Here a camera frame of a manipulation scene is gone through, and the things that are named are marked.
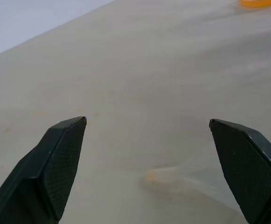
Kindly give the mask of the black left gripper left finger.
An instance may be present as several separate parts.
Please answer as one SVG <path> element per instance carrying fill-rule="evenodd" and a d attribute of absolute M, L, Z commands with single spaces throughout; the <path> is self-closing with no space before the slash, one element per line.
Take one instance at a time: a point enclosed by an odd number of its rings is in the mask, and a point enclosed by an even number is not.
<path fill-rule="evenodd" d="M 59 224 L 78 169 L 85 116 L 51 126 L 0 187 L 0 224 Z"/>

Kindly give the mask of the orange round object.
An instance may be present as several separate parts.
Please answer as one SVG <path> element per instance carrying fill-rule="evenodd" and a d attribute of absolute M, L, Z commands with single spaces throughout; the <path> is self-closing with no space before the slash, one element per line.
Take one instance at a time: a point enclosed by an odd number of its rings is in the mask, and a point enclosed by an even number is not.
<path fill-rule="evenodd" d="M 239 0 L 240 5 L 250 8 L 264 8 L 271 6 L 271 0 Z"/>

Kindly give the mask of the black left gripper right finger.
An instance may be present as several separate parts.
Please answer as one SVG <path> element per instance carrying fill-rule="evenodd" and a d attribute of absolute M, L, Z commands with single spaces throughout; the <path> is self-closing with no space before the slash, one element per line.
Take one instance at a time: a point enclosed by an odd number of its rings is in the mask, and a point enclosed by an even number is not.
<path fill-rule="evenodd" d="M 257 130 L 211 119 L 224 178 L 249 224 L 271 224 L 271 143 Z"/>

